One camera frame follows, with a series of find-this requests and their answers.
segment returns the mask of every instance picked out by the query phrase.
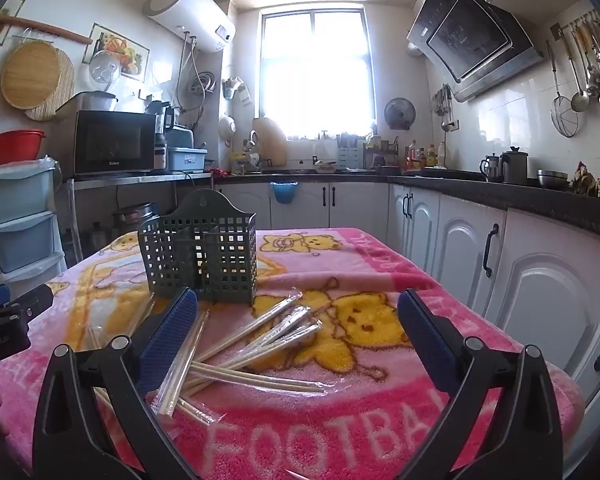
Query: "red plastic bowl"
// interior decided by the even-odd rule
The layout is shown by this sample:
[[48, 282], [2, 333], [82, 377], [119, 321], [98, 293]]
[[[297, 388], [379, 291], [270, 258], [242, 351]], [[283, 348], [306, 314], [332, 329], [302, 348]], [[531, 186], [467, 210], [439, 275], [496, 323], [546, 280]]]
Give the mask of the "red plastic bowl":
[[45, 138], [42, 130], [12, 130], [0, 134], [0, 165], [38, 158], [40, 144]]

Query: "window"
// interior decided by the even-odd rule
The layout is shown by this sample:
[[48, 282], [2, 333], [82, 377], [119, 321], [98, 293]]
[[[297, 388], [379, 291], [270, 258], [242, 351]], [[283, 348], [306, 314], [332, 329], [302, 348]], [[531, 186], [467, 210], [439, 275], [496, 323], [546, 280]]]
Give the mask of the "window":
[[307, 10], [263, 19], [260, 116], [287, 137], [366, 134], [375, 118], [361, 9]]

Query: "pink blanket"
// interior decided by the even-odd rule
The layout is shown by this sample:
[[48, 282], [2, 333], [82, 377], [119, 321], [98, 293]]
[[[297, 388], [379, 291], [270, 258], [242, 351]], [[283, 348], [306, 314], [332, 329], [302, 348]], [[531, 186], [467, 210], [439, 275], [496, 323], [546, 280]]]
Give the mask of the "pink blanket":
[[[48, 356], [61, 342], [85, 348], [84, 326], [108, 336], [124, 332], [147, 295], [137, 239], [119, 238], [109, 248], [51, 283], [54, 307], [32, 322], [32, 348], [0, 363], [0, 417], [10, 444], [30, 461], [37, 397]], [[176, 412], [170, 435], [205, 479], [290, 479], [286, 470], [311, 480], [389, 480], [403, 468], [435, 423], [448, 396], [437, 391], [395, 315], [400, 291], [415, 288], [427, 306], [448, 317], [464, 335], [490, 348], [522, 346], [454, 300], [432, 278], [375, 238], [356, 229], [258, 232], [258, 293], [253, 307], [204, 305], [210, 320], [201, 349], [292, 288], [304, 293], [322, 321], [315, 339], [284, 351], [252, 371], [328, 384], [325, 395], [301, 395], [216, 383], [192, 403], [216, 418], [202, 426]], [[244, 346], [239, 342], [236, 347]], [[236, 348], [211, 360], [223, 360]], [[565, 442], [582, 420], [576, 384], [550, 366]], [[496, 402], [490, 392], [456, 466], [472, 460]], [[107, 423], [124, 460], [137, 465], [112, 414]]]

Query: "round wooden cutting board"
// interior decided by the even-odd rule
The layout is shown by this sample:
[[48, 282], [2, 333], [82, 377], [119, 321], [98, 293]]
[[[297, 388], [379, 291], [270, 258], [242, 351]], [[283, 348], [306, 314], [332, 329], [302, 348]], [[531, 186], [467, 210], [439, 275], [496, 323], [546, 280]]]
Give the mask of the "round wooden cutting board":
[[55, 48], [44, 41], [28, 41], [7, 58], [0, 88], [11, 106], [30, 110], [45, 102], [59, 79], [60, 62]]
[[74, 95], [74, 64], [64, 51], [58, 49], [57, 52], [60, 62], [58, 86], [46, 98], [44, 104], [31, 110], [25, 110], [25, 115], [34, 121], [50, 121], [56, 116], [56, 110]]

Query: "wire strainer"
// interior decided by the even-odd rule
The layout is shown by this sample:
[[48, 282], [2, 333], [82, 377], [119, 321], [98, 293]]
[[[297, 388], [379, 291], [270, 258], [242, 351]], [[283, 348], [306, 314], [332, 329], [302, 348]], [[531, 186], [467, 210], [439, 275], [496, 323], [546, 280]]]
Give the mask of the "wire strainer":
[[551, 67], [554, 71], [555, 92], [558, 94], [558, 97], [554, 99], [551, 108], [551, 120], [554, 123], [555, 129], [558, 130], [561, 135], [573, 137], [578, 132], [578, 125], [580, 122], [578, 113], [571, 108], [570, 99], [560, 95], [558, 75], [555, 69], [554, 51], [551, 49], [551, 45], [548, 41], [546, 42], [546, 50], [549, 54], [549, 59], [551, 59]]

